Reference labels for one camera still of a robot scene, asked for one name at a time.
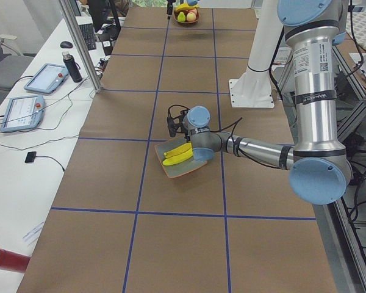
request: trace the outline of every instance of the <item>computer mouse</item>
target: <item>computer mouse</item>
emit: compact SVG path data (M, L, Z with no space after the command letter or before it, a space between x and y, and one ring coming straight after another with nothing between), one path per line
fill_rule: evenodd
M73 48L73 44L68 41L63 41L63 42L61 42L60 47L64 48L64 49L70 49L70 48Z

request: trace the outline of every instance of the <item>black bottle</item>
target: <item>black bottle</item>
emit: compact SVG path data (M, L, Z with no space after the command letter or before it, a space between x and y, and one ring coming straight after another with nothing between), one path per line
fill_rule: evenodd
M62 57L63 57L63 62L65 63L65 66L66 66L71 78L73 79L73 81L81 82L81 80L83 78L81 77L80 71L77 68L77 65L74 61L73 56L71 54L69 54L69 52L63 52Z

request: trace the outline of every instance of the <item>tablet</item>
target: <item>tablet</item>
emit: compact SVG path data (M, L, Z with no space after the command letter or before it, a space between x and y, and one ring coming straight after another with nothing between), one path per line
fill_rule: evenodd
M21 96L10 99L1 132L13 132L36 128L42 121L45 100L41 95Z
M50 94L65 80L68 70L63 65L47 63L24 86L25 90L35 93Z

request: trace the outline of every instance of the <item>blue joint cap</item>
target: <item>blue joint cap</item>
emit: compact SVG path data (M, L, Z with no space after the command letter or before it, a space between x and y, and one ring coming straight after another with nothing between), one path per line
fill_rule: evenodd
M187 113L188 122L194 127L205 127L210 121L210 112L203 106L195 106Z
M294 163L289 175L294 193L312 204L329 204L346 191L347 182L338 166L319 157L305 157Z
M279 0L278 17L285 26L302 26L321 15L332 0Z
M194 160L208 161L214 158L214 151L210 148L193 148Z
M187 0L187 4L189 6L194 6L198 4L198 0Z
M332 40L332 45L339 45L339 44L343 43L345 37L346 37L346 32L342 32L342 33L338 34Z

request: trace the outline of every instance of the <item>white table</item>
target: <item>white table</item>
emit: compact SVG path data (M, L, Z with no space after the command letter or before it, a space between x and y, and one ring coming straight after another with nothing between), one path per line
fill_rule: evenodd
M83 24L91 23L92 20L90 17L83 16L77 18L77 21L79 24ZM34 75L45 63L63 65L61 53L69 51L81 66L81 75L86 78L87 73L76 48L60 48L60 43L64 40L73 42L65 22L62 20L23 76ZM97 43L96 46L96 50L89 51L94 65L98 63L100 58L104 57L101 44ZM4 114L9 98L30 95L23 89L26 82L27 79L18 82L9 93L0 106L0 115ZM68 76L53 94L44 96L46 104L49 105L62 99L77 85ZM28 133L0 133L0 143L26 148L48 140L77 135L84 124L94 94L90 81L85 81L79 89L70 95L73 106L57 129L52 131L34 130ZM65 98L46 108L45 116L39 127L54 128L69 106L70 101ZM64 139L24 151L10 150L0 146L0 248L29 256L32 254L36 241L27 245L23 241L23 236L45 221L63 176L61 167L52 159L36 158L34 163L25 164L27 152L36 151L37 156L52 156L66 167L76 141L77 138ZM22 277L21 273L0 270L0 293L16 292Z

